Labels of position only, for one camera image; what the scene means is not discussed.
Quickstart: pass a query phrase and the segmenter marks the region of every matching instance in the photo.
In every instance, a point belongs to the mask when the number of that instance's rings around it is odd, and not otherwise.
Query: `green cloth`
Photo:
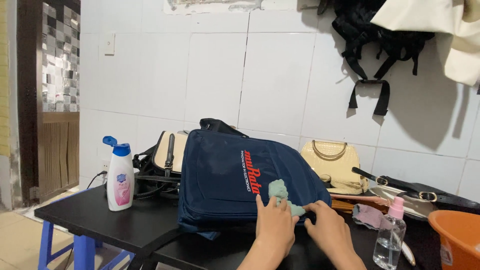
[[[288,200],[288,191],[287,187],[285,186],[285,182],[282,179],[275,180],[268,185],[268,197],[271,198],[276,197],[276,205],[280,204],[282,199],[287,200],[287,204],[290,205],[292,209],[292,217],[293,216],[301,216],[305,214],[305,209],[301,206],[294,205],[291,201]]]

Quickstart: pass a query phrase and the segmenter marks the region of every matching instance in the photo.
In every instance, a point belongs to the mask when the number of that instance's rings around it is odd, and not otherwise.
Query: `murata logo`
[[[247,190],[255,194],[260,194],[260,190],[258,188],[262,187],[262,185],[257,183],[257,177],[260,176],[260,170],[253,168],[250,152],[247,150],[241,152],[241,162],[243,167],[243,177],[245,178]]]

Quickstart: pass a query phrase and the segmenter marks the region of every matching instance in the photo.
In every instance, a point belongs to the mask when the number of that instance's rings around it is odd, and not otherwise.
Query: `white shampoo bottle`
[[[103,143],[113,147],[107,178],[108,208],[111,211],[127,209],[132,206],[135,187],[130,144],[119,145],[111,136],[103,137]]]

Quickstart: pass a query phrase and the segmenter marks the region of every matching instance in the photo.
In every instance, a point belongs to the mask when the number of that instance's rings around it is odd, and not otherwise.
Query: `power outlet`
[[[110,169],[110,161],[102,160],[102,171],[107,171]]]

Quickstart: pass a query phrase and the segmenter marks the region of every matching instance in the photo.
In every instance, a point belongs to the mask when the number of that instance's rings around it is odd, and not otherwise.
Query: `buckle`
[[[386,180],[385,178],[382,178],[380,176],[375,178],[375,182],[377,182],[377,184],[379,184],[379,185],[388,185],[388,180]]]
[[[420,200],[429,201],[429,202],[436,202],[437,201],[437,195],[433,192],[420,191],[419,192],[419,198],[420,198]]]

